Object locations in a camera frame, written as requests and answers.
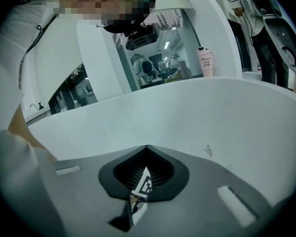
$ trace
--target black scribble mark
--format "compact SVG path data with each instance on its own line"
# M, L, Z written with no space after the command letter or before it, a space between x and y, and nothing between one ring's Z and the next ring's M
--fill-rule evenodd
M212 150L211 150L211 148L209 147L209 145L207 145L207 148L204 149L204 151L205 151L210 157L213 156Z

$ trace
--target ceiling light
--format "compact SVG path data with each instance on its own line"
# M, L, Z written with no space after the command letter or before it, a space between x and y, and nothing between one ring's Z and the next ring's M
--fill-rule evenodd
M169 41L166 42L166 45L164 46L164 49L167 49L169 43L170 43Z

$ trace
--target black pants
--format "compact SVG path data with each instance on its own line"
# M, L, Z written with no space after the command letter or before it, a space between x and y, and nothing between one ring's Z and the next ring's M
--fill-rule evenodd
M262 81L288 88L288 67L284 64L283 59L274 46L271 38L265 28L252 37L253 45L262 69Z

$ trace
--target pink tumbler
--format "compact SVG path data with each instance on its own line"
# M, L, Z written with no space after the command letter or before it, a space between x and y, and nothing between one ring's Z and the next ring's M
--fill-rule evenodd
M212 51L208 51L207 48L204 49L203 47L200 47L197 51L197 55L204 77L212 77L215 65L214 53Z

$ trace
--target faucet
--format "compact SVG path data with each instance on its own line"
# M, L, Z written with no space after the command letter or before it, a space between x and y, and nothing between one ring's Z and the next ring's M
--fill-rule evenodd
M34 105L34 107L35 107L36 111L38 112L38 109L37 109L37 107L36 107L36 105L35 105L35 104L31 104L31 105L30 105L30 107L29 107L29 110L31 110L31 107L32 107L32 105Z

